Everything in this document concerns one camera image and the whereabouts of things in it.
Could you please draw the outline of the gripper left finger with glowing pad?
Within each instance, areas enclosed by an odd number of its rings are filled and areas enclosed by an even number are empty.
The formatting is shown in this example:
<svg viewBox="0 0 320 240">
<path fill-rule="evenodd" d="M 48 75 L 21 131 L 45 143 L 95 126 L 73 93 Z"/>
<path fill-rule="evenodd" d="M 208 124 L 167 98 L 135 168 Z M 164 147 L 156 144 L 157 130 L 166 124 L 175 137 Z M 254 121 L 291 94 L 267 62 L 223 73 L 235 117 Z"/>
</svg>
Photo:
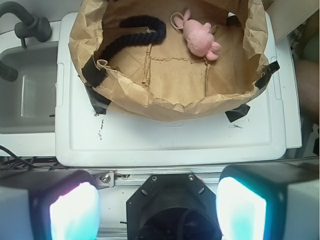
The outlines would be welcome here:
<svg viewBox="0 0 320 240">
<path fill-rule="evenodd" d="M 2 240 L 94 240 L 101 199 L 85 170 L 0 173 Z"/>
</svg>

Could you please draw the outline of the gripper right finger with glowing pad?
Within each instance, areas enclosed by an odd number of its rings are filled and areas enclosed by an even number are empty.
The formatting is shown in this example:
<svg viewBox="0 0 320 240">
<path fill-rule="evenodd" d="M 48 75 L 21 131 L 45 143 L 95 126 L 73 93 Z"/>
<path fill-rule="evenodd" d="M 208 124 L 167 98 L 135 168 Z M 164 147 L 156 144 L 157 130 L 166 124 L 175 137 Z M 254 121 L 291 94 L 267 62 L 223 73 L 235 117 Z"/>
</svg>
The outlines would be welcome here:
<svg viewBox="0 0 320 240">
<path fill-rule="evenodd" d="M 318 240 L 319 165 L 230 164 L 220 174 L 216 211 L 227 240 Z"/>
</svg>

